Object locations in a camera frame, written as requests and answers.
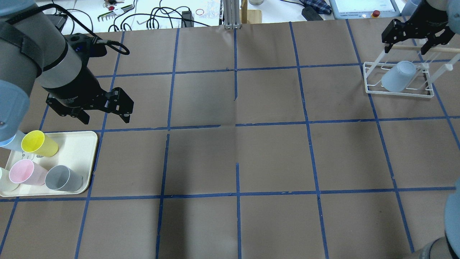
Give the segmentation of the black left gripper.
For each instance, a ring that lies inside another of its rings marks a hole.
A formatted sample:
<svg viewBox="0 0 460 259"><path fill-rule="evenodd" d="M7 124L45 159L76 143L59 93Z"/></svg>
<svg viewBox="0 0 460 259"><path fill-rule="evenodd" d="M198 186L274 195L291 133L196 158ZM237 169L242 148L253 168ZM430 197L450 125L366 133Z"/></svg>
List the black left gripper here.
<svg viewBox="0 0 460 259"><path fill-rule="evenodd" d="M45 72L46 103L59 116L77 118L88 125L90 115L87 110L100 110L118 115L124 123L129 123L134 101L121 88L105 91L97 78L85 66L77 74L74 72Z"/></svg>

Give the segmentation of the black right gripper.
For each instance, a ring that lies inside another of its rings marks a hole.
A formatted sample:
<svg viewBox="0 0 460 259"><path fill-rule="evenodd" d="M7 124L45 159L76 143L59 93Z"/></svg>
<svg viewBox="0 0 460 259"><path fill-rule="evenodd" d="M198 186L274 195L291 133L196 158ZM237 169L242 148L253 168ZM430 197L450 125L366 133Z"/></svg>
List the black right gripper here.
<svg viewBox="0 0 460 259"><path fill-rule="evenodd" d="M425 55L437 45L449 43L456 34L455 0L421 0L410 16L402 22L393 19L381 34L384 52L388 54L393 45L408 39L426 39L420 54Z"/></svg>

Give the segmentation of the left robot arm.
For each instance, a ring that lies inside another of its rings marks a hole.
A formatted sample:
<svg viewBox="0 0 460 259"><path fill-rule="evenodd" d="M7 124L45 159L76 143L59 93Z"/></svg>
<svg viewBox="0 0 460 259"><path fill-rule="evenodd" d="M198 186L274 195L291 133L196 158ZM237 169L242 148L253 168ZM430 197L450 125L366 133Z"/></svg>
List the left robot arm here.
<svg viewBox="0 0 460 259"><path fill-rule="evenodd" d="M36 81L48 93L47 104L60 116L88 124L87 110L101 110L130 122L134 101L120 87L105 91L87 64L103 57L107 48L130 54L118 41L90 34L64 36L44 14L57 9L82 23L56 4L38 6L34 0L1 1L1 141L15 136L30 107Z"/></svg>

